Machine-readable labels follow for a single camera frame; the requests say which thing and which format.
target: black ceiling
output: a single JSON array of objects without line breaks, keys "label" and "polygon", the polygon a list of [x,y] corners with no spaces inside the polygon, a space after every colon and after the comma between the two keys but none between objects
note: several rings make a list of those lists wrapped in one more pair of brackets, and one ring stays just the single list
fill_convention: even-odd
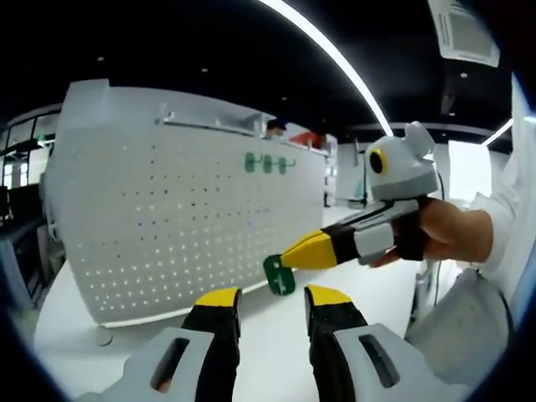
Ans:
[{"label": "black ceiling", "polygon": [[[389,121],[497,130],[511,116],[505,61],[494,69],[441,58],[426,0],[414,0],[411,7],[407,2],[288,2],[337,45]],[[140,4],[54,8],[47,3],[43,10],[13,16],[16,25],[4,21],[0,121],[61,102],[73,80],[107,77],[112,85],[232,101],[331,132],[341,141],[347,134],[365,141],[381,135],[352,131],[376,122],[361,95],[304,33],[257,0]],[[451,107],[442,110],[446,96]],[[452,135],[482,141],[475,134]],[[504,136],[496,147],[508,149],[508,143]]]}]

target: green object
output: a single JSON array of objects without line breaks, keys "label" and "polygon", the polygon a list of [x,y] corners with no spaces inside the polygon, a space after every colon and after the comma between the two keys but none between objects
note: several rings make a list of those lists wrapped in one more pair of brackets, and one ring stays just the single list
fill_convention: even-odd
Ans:
[{"label": "green object", "polygon": [[247,152],[245,154],[244,169],[247,173],[253,173],[255,171],[255,164],[262,162],[262,156],[260,159],[255,159],[255,154],[253,152]]},{"label": "green object", "polygon": [[277,296],[288,296],[296,289],[292,269],[281,265],[281,255],[270,255],[263,263],[270,291]]},{"label": "green object", "polygon": [[294,162],[289,164],[286,163],[286,159],[284,157],[279,158],[279,162],[277,163],[279,165],[279,174],[286,174],[286,168],[291,168],[292,166],[296,166],[296,159],[294,159]]},{"label": "green object", "polygon": [[267,174],[270,174],[271,173],[271,165],[273,165],[272,161],[271,161],[271,156],[270,155],[265,155],[263,158],[262,158],[262,170],[264,171],[264,173],[267,173]]}]

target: window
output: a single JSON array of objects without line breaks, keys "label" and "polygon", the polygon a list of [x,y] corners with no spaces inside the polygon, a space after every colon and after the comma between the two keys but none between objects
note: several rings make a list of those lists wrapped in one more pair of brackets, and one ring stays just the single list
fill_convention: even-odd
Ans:
[{"label": "window", "polygon": [[35,131],[33,137],[47,136],[49,134],[55,134],[58,128],[59,114],[40,116],[35,123]]},{"label": "window", "polygon": [[28,184],[39,183],[39,180],[41,179],[41,174],[44,173],[48,161],[48,148],[40,148],[31,151],[28,165]]},{"label": "window", "polygon": [[3,185],[8,189],[28,185],[28,164],[6,164],[3,169]]},{"label": "window", "polygon": [[4,130],[0,134],[0,152],[6,149],[6,146],[8,144],[8,133],[9,130]]},{"label": "window", "polygon": [[28,120],[24,123],[17,124],[11,127],[9,133],[9,147],[17,145],[21,142],[26,142],[32,137],[32,127],[34,126],[34,120]]},{"label": "window", "polygon": [[477,193],[492,192],[492,167],[487,147],[469,142],[449,141],[450,198],[471,202]]}]

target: air conditioner vent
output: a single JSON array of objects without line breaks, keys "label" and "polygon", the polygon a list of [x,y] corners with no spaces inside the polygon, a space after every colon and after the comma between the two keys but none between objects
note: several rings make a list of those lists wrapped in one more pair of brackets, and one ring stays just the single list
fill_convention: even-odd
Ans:
[{"label": "air conditioner vent", "polygon": [[428,3],[442,57],[498,66],[500,53],[492,36],[458,1]]}]

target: white desk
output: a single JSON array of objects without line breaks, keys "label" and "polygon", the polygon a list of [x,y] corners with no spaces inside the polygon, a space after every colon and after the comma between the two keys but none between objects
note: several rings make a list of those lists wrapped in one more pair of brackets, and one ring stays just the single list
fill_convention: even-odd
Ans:
[{"label": "white desk", "polygon": [[[326,223],[354,213],[326,210]],[[382,322],[403,336],[410,318],[418,264],[401,261],[370,270],[356,262],[320,273],[300,272],[296,292],[287,297],[270,294],[265,286],[243,295],[240,302],[242,338],[234,401],[256,402],[318,400],[309,364],[303,286],[315,283],[334,287],[352,297],[369,323]],[[122,375],[123,364],[136,348],[181,317],[113,329],[106,347],[92,340],[95,324],[75,285],[67,262],[44,302],[34,337],[36,354],[70,397],[100,392]]]}]

